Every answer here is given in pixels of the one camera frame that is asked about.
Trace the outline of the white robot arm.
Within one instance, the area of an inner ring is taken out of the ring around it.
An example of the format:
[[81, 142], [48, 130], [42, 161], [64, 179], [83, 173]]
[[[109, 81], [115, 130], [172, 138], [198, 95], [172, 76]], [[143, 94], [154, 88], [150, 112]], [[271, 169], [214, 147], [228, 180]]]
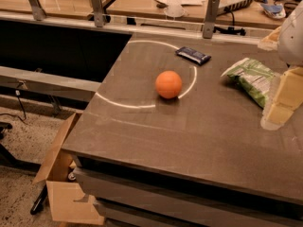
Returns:
[[260, 125], [269, 131], [281, 128], [303, 103], [303, 1], [284, 21], [277, 41], [279, 57], [289, 65], [272, 80]]

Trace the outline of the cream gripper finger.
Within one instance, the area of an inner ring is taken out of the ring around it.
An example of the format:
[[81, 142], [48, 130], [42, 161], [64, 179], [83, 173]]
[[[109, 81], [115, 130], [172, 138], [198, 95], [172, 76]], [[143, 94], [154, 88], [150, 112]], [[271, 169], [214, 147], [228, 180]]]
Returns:
[[258, 48], [266, 51], [277, 50], [277, 42], [278, 42], [280, 30], [281, 27], [279, 26], [275, 30], [273, 30], [269, 35], [261, 39], [260, 42], [258, 43]]
[[275, 74], [268, 97], [260, 125], [265, 130], [276, 131], [303, 103], [303, 68], [290, 67], [281, 75]]

